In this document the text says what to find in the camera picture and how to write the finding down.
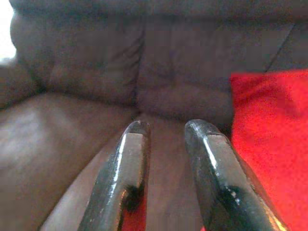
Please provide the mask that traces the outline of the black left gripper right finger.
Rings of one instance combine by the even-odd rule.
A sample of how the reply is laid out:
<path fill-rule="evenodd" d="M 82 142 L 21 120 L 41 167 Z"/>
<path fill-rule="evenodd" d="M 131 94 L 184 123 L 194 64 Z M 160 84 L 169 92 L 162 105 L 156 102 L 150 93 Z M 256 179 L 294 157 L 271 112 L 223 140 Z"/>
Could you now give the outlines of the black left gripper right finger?
<path fill-rule="evenodd" d="M 260 181 L 214 125 L 185 125 L 203 226 L 207 231 L 287 231 Z"/>

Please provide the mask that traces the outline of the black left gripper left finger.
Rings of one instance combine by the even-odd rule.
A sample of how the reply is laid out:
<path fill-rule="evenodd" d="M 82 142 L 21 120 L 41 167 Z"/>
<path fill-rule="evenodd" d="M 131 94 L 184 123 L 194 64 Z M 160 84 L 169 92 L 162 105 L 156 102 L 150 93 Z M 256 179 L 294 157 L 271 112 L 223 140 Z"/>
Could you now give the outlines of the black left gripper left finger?
<path fill-rule="evenodd" d="M 100 170 L 78 230 L 146 229 L 150 155 L 149 124 L 132 122 Z"/>

